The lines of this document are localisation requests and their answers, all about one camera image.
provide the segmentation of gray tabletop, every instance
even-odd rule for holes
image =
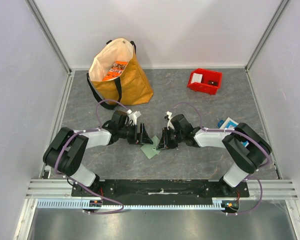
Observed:
[[[186,101],[201,112],[203,124],[216,128],[219,120],[231,117],[237,122],[249,124],[264,137],[261,121],[244,69],[214,69],[222,72],[222,84],[216,95],[194,92],[187,88],[192,69],[147,69],[145,73],[154,95],[149,103],[131,106],[141,111],[140,121],[150,137],[159,139],[162,127],[167,125],[165,112],[175,103]],[[67,102],[62,126],[75,130],[98,127],[96,100],[86,82],[87,71],[76,71]],[[103,122],[110,120],[113,111],[99,107]],[[174,114],[184,114],[194,126],[199,117],[189,106],[181,104]],[[138,145],[128,145],[120,139],[110,146],[97,146],[86,150],[82,163],[103,179],[219,179],[234,163],[225,149],[195,148],[181,143],[178,149],[163,150],[148,159]],[[260,170],[261,179],[278,178],[275,166]]]

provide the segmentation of black mounting plate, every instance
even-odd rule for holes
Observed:
[[[100,180],[92,191],[117,200],[124,205],[209,205],[212,198],[240,198],[250,196],[248,185],[241,182],[228,195],[221,190],[221,183],[208,179],[106,179]],[[72,197],[94,197],[79,185],[72,187]],[[104,205],[113,205],[104,201]]]

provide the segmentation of white paper stack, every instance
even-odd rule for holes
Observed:
[[[192,78],[191,78],[191,83],[201,83],[202,81],[202,74],[197,74],[197,73],[194,73],[192,75]]]

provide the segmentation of green sticky note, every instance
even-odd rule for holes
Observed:
[[[154,136],[153,138],[151,138],[153,144],[145,144],[142,147],[140,147],[140,149],[142,150],[142,152],[146,155],[146,157],[148,159],[153,158],[155,155],[159,154],[160,151],[157,150],[157,146],[160,142],[159,138],[157,136]]]

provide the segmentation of reflective metal surface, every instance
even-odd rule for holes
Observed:
[[[242,201],[241,210],[256,202]],[[296,240],[284,201],[225,216],[207,210],[127,210],[88,215],[78,209],[37,209],[29,240]]]

